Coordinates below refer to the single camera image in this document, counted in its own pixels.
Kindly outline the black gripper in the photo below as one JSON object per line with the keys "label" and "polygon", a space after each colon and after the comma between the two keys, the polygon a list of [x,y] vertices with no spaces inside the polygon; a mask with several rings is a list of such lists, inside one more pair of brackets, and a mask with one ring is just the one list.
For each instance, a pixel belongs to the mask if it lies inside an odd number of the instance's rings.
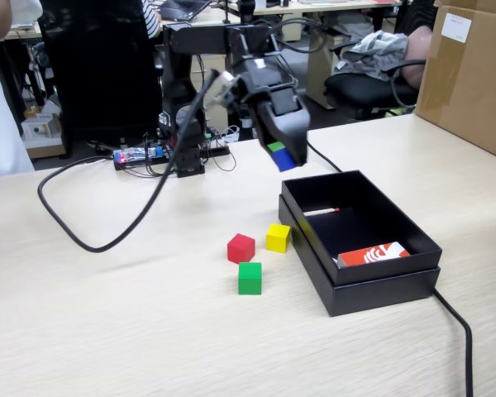
{"label": "black gripper", "polygon": [[276,56],[237,61],[236,77],[236,113],[254,113],[259,143],[278,170],[286,170],[286,150],[295,166],[305,165],[310,114],[298,101],[294,78]]}

